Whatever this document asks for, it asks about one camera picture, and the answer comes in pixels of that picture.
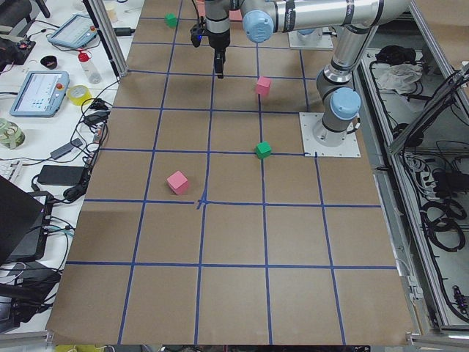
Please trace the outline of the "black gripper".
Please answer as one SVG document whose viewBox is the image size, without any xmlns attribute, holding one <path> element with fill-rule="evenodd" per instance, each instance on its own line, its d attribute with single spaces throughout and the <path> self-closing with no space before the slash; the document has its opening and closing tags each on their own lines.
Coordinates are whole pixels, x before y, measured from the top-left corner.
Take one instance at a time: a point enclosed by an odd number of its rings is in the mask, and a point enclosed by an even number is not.
<svg viewBox="0 0 469 352">
<path fill-rule="evenodd" d="M 224 78 L 224 64 L 226 61 L 226 49 L 230 45 L 230 30 L 222 33 L 208 32 L 208 40 L 214 53 L 214 71 L 217 78 Z"/>
</svg>

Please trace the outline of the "pink cube near arm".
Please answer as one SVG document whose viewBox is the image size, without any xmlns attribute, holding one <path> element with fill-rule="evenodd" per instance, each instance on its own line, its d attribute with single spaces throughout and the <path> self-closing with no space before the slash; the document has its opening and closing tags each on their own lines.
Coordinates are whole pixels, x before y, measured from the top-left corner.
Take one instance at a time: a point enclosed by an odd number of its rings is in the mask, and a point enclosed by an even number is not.
<svg viewBox="0 0 469 352">
<path fill-rule="evenodd" d="M 270 93 L 271 84 L 271 78 L 260 76 L 257 80 L 255 87 L 256 94 L 260 95 L 261 97 L 267 97 Z"/>
</svg>

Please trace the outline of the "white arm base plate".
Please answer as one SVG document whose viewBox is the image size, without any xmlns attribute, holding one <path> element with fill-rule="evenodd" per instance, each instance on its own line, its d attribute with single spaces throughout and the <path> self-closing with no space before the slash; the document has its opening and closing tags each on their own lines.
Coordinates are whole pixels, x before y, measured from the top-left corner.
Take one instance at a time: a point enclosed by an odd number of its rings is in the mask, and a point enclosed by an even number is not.
<svg viewBox="0 0 469 352">
<path fill-rule="evenodd" d="M 346 131 L 331 132 L 322 124 L 322 116 L 323 113 L 299 113 L 303 154 L 306 157 L 360 158 L 353 123 L 349 123 Z"/>
</svg>

